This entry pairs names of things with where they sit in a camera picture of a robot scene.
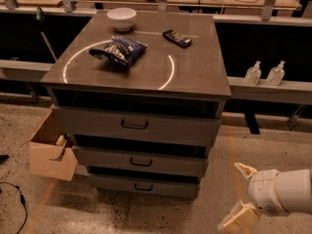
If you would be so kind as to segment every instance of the open drawer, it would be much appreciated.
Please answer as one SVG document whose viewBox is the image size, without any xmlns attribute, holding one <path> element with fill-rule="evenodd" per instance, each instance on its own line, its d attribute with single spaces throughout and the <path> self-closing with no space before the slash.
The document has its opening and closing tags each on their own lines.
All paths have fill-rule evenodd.
<svg viewBox="0 0 312 234">
<path fill-rule="evenodd" d="M 79 164 L 127 171 L 159 173 L 176 176 L 195 176 L 200 180 L 208 159 L 182 157 L 116 149 L 74 146 Z"/>
<path fill-rule="evenodd" d="M 49 109 L 35 128 L 29 143 L 29 169 L 32 174 L 72 180 L 78 161 Z"/>
</svg>

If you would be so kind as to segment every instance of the drawer handle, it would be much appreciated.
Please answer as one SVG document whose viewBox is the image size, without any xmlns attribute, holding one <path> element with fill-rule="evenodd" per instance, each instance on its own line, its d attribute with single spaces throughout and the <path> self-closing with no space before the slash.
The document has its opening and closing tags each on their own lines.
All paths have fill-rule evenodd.
<svg viewBox="0 0 312 234">
<path fill-rule="evenodd" d="M 152 191 L 153 185 L 151 184 L 150 187 L 140 187 L 140 186 L 137 186 L 137 184 L 135 183 L 135 190 L 137 190 L 137 191 Z"/>
<path fill-rule="evenodd" d="M 131 165 L 134 165 L 134 166 L 150 167 L 150 166 L 152 165 L 152 163 L 153 163 L 153 160 L 149 160 L 149 163 L 147 164 L 147 163 L 138 163 L 138 162 L 135 162 L 133 157 L 131 157 L 131 159 L 130 159 L 130 164 L 131 164 Z"/>
<path fill-rule="evenodd" d="M 135 124 L 126 124 L 125 119 L 123 119 L 120 125 L 125 129 L 144 130 L 148 127 L 148 121 L 146 121 L 145 124 L 142 126 L 142 125 L 135 125 Z"/>
</svg>

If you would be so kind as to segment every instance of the white bottle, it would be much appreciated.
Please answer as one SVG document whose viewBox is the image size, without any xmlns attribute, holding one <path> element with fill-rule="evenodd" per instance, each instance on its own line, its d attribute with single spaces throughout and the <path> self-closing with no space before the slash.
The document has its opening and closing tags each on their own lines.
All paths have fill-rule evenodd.
<svg viewBox="0 0 312 234">
<path fill-rule="evenodd" d="M 281 84 L 282 79 L 285 75 L 284 64 L 285 62 L 281 60 L 280 64 L 278 64 L 277 66 L 271 69 L 271 71 L 269 72 L 269 75 L 266 78 L 266 82 L 268 84 L 271 84 L 274 86 L 278 86 Z"/>
<path fill-rule="evenodd" d="M 255 65 L 247 70 L 245 76 L 245 84 L 249 86 L 256 85 L 260 79 L 260 76 L 261 76 L 260 61 L 257 60 L 255 62 Z"/>
</svg>

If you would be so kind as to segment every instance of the drawer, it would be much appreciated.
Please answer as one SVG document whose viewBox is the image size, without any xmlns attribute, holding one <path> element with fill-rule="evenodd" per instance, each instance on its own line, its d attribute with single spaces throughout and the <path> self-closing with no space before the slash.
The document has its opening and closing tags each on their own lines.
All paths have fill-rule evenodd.
<svg viewBox="0 0 312 234">
<path fill-rule="evenodd" d="M 87 181 L 92 187 L 144 194 L 195 199 L 199 184 L 160 181 L 115 175 L 89 175 Z"/>
<path fill-rule="evenodd" d="M 210 149 L 204 146 L 161 143 L 133 139 L 112 138 L 104 136 L 73 135 L 75 142 L 81 147 L 97 149 L 127 150 L 129 152 L 154 153 L 181 157 L 207 158 Z"/>
<path fill-rule="evenodd" d="M 202 177 L 208 159 L 74 146 L 79 164 L 112 169 Z"/>
<path fill-rule="evenodd" d="M 78 161 L 62 133 L 53 111 L 49 109 L 34 129 L 29 143 L 31 174 L 72 180 Z"/>
<path fill-rule="evenodd" d="M 61 128 L 71 135 L 212 146 L 217 119 L 55 107 Z"/>
<path fill-rule="evenodd" d="M 220 101 L 178 98 L 158 92 L 140 94 L 105 93 L 53 87 L 53 97 L 59 106 L 94 108 L 110 111 L 128 111 L 151 114 L 179 115 L 194 118 L 216 118 Z"/>
</svg>

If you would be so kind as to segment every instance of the white bowl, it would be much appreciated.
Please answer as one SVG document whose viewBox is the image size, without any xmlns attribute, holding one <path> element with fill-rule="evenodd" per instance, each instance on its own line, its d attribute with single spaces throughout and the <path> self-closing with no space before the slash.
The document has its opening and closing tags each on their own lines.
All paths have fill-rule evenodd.
<svg viewBox="0 0 312 234">
<path fill-rule="evenodd" d="M 137 12 L 129 8 L 113 9 L 107 13 L 110 24 L 118 31 L 129 30 L 134 25 L 136 15 Z"/>
</svg>

